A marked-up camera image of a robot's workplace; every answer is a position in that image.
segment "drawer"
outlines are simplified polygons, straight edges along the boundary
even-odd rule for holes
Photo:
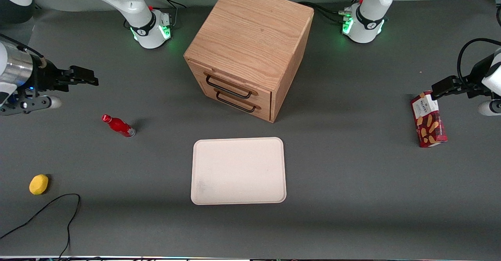
[[[271,93],[222,77],[211,68],[188,62],[205,95],[258,118],[270,121]]]

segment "drawer handle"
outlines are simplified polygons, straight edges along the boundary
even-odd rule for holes
[[[207,84],[211,85],[212,87],[214,87],[214,88],[216,88],[216,89],[218,89],[218,90],[222,90],[223,92],[226,92],[226,93],[228,93],[228,94],[230,94],[230,95],[234,95],[235,97],[239,97],[239,98],[241,98],[241,99],[248,99],[248,98],[249,98],[249,97],[251,97],[251,95],[252,95],[252,92],[249,92],[247,95],[240,95],[240,94],[237,94],[237,93],[235,93],[235,92],[232,92],[232,91],[230,91],[230,90],[228,90],[228,89],[225,89],[225,88],[223,88],[223,87],[221,87],[221,86],[219,86],[219,85],[216,85],[216,84],[212,83],[211,81],[209,81],[209,79],[211,79],[211,76],[210,76],[210,75],[207,75],[207,78],[205,79],[205,81],[207,82]]]
[[[256,110],[256,106],[254,106],[251,110],[248,110],[248,109],[243,108],[243,107],[241,107],[241,106],[238,106],[238,105],[236,105],[236,104],[232,104],[231,102],[227,101],[226,99],[221,99],[221,98],[219,97],[219,94],[220,94],[220,93],[221,93],[221,92],[219,92],[219,91],[218,91],[218,93],[216,93],[216,99],[218,99],[218,100],[220,100],[220,101],[224,102],[225,104],[229,104],[230,106],[233,106],[234,108],[237,108],[237,109],[239,109],[239,110],[242,110],[242,111],[245,111],[245,112],[248,112],[248,113],[253,113],[253,112],[254,112],[254,110]]]

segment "plastic tray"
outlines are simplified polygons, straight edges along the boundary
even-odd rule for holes
[[[194,204],[279,203],[286,195],[280,138],[200,140],[193,146]]]

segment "bottle cap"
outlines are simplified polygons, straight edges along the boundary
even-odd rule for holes
[[[111,116],[109,116],[109,115],[107,115],[107,114],[103,115],[103,117],[102,117],[101,119],[102,119],[104,122],[106,122],[106,123],[111,122]]]

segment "wooden drawer cabinet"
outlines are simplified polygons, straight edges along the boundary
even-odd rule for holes
[[[287,0],[218,0],[184,58],[205,95],[274,122],[312,18]]]

